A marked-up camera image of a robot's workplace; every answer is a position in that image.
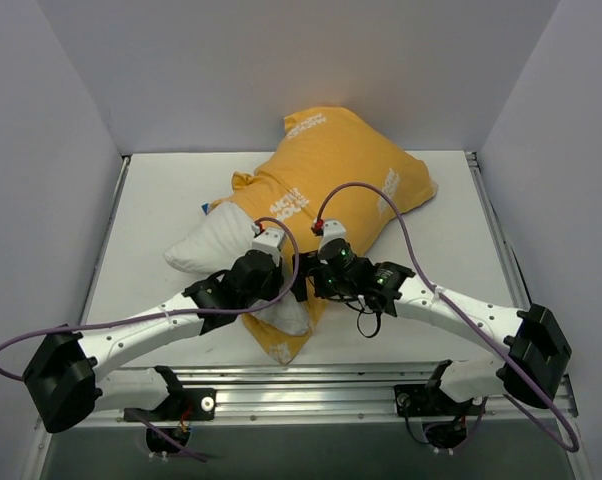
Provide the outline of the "white quilted pillow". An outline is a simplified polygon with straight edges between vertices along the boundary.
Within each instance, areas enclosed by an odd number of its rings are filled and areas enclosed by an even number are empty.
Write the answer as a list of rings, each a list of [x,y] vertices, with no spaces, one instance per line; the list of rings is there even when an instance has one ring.
[[[224,201],[163,257],[168,265],[184,273],[204,275],[228,269],[251,248],[251,225],[252,219],[238,205]],[[249,317],[291,336],[304,335],[311,326],[307,308],[292,293]]]

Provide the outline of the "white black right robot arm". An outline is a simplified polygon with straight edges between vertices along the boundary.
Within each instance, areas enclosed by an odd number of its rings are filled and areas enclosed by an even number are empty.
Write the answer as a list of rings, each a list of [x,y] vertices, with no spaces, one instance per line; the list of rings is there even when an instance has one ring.
[[[376,317],[417,320],[488,350],[490,358],[442,361],[425,400],[445,413],[476,397],[506,394],[539,409],[555,398],[572,349],[553,312],[533,304],[522,310],[486,303],[445,288],[429,289],[410,268],[372,263],[342,238],[294,260],[297,301],[311,296],[360,302]]]

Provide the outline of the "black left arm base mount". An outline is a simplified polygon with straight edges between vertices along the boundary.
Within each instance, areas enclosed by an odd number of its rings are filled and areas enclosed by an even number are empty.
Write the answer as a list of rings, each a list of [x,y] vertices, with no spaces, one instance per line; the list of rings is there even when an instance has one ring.
[[[210,421],[215,417],[217,391],[213,388],[185,389],[170,393],[156,408],[126,408],[126,422]]]

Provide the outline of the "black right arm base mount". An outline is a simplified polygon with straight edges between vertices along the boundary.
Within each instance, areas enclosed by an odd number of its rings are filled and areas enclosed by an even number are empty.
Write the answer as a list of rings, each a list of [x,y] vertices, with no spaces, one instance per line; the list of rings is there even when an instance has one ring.
[[[480,413],[480,404],[472,400],[457,403],[425,383],[398,384],[393,390],[396,412],[400,417],[461,417]]]

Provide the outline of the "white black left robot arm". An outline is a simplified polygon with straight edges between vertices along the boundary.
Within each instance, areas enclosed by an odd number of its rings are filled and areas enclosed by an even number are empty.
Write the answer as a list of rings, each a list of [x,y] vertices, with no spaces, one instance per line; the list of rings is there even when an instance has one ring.
[[[283,287],[280,255],[250,249],[229,270],[137,317],[45,333],[22,374],[45,430],[64,432],[100,410],[131,408],[151,418],[175,417],[185,401],[170,368],[151,367],[132,381],[114,379],[113,372],[165,345],[230,325],[256,304],[279,298]]]

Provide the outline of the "yellow and blue pillowcase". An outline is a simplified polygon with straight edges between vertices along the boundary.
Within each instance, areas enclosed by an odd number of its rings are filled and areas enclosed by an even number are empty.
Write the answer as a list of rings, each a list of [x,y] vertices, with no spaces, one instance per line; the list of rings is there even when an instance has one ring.
[[[362,255],[397,212],[407,213],[436,195],[423,161],[344,107],[290,114],[284,130],[275,153],[251,173],[234,173],[231,195],[213,201],[210,212],[230,201],[252,223],[276,218],[292,231],[302,252],[318,247],[312,223],[335,218]]]

